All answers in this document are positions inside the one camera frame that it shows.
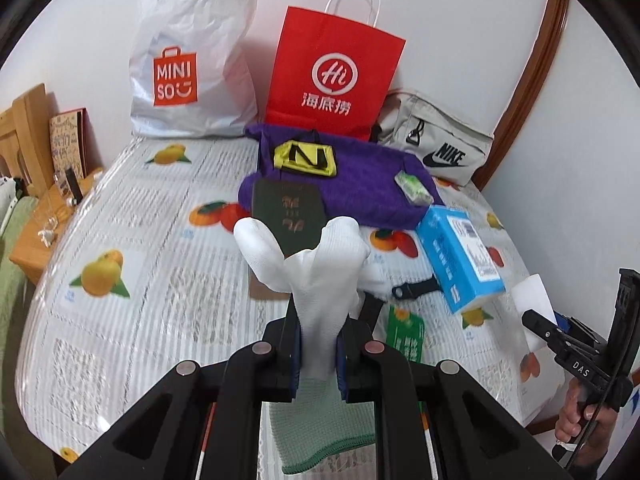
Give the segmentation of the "right hand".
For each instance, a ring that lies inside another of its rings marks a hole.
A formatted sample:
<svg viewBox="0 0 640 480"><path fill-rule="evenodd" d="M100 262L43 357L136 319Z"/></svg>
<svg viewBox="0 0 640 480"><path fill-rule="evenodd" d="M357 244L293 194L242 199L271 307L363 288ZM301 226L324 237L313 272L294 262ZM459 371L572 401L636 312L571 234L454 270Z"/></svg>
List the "right hand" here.
<svg viewBox="0 0 640 480"><path fill-rule="evenodd" d="M582 423L590 420L596 411L595 405L579 406L582 386L576 378L568 383L568 390L564 404L559 412L559 419L555 424L556 440L568 443L582 431ZM587 442L578 451L574 465L578 467L593 466L600 463L608 452L612 433L618 419L618 413L612 408L600 408L596 418L597 425Z"/></svg>

